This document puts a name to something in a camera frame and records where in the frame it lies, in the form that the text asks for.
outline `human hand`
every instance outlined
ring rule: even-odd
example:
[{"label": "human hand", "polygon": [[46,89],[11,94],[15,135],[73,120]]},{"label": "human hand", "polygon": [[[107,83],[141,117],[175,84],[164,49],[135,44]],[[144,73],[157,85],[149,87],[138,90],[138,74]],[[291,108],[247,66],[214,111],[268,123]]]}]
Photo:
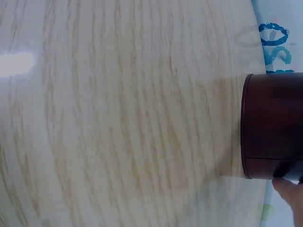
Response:
[{"label": "human hand", "polygon": [[272,181],[274,189],[284,199],[294,214],[294,226],[303,227],[303,184],[294,184],[283,178]]}]

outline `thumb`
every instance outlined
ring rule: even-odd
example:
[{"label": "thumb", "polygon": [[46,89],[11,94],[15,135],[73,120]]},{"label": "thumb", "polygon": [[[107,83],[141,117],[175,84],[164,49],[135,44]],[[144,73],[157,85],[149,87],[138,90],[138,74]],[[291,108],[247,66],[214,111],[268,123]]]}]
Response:
[{"label": "thumb", "polygon": [[272,181],[272,184],[282,199],[284,199],[290,206],[292,206],[294,198],[297,196],[298,186],[283,178],[275,178]]}]

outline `wooden table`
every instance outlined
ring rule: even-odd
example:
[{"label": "wooden table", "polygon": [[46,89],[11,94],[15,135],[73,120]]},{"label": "wooden table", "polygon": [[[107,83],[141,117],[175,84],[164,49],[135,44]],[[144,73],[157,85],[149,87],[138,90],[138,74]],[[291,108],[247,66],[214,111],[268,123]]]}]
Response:
[{"label": "wooden table", "polygon": [[0,226],[259,226],[250,0],[1,0],[0,54]]}]

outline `brown cylindrical container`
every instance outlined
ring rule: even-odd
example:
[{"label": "brown cylindrical container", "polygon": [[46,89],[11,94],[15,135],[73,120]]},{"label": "brown cylindrical container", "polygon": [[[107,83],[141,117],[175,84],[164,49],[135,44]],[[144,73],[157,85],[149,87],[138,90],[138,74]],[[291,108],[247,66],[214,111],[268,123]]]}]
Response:
[{"label": "brown cylindrical container", "polygon": [[303,73],[247,76],[241,155],[247,178],[303,177]]}]

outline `dark brown cylinder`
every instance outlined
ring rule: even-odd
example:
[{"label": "dark brown cylinder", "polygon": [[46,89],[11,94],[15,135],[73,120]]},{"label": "dark brown cylinder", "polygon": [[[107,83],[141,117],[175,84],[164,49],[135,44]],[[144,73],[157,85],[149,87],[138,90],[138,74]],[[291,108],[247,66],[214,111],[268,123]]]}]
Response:
[{"label": "dark brown cylinder", "polygon": [[247,178],[303,177],[303,73],[247,76],[241,155]]}]

